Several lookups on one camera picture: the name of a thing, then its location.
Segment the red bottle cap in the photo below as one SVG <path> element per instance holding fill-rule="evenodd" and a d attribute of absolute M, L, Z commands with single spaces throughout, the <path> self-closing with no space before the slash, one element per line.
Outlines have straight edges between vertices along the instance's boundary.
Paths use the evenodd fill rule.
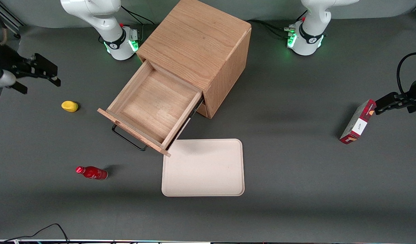
<path fill-rule="evenodd" d="M 84 167 L 81 167 L 81 166 L 78 166 L 78 167 L 75 169 L 75 172 L 77 172 L 77 173 L 79 173 L 79 174 L 84 173 L 84 171 L 86 171 L 86 169 L 85 169 Z"/>

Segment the open drawer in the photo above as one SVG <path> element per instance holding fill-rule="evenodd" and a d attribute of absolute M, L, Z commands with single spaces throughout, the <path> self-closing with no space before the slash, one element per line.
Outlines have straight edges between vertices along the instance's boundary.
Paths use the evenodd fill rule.
<path fill-rule="evenodd" d="M 202 90 L 146 60 L 107 110 L 98 112 L 170 156 L 167 150 L 202 100 Z"/>

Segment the yellow toy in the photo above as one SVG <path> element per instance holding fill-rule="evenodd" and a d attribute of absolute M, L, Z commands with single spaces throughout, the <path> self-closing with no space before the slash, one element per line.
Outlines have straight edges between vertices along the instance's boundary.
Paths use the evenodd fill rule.
<path fill-rule="evenodd" d="M 73 113 L 78 110 L 78 104 L 73 101 L 65 101 L 62 103 L 62 109 Z"/>

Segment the red and white box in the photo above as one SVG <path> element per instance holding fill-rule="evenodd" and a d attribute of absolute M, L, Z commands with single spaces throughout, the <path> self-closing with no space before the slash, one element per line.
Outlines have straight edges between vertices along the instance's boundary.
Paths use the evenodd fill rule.
<path fill-rule="evenodd" d="M 374 114 L 376 106 L 375 102 L 369 99 L 358 107 L 339 140 L 344 144 L 357 140 Z"/>

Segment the drawer handle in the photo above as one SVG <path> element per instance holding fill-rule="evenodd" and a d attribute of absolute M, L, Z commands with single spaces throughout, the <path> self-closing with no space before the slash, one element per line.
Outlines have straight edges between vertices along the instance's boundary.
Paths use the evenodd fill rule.
<path fill-rule="evenodd" d="M 112 127 L 112 131 L 113 133 L 115 133 L 116 135 L 118 135 L 120 138 L 126 140 L 126 142 L 128 142 L 129 144 L 133 145 L 135 148 L 137 148 L 140 151 L 146 151 L 147 145 L 144 146 L 144 148 L 140 148 L 139 146 L 135 145 L 134 143 L 132 143 L 130 140 L 126 139 L 124 136 L 122 136 L 121 134 L 119 134 L 115 129 L 116 129 L 117 125 L 113 125 Z"/>

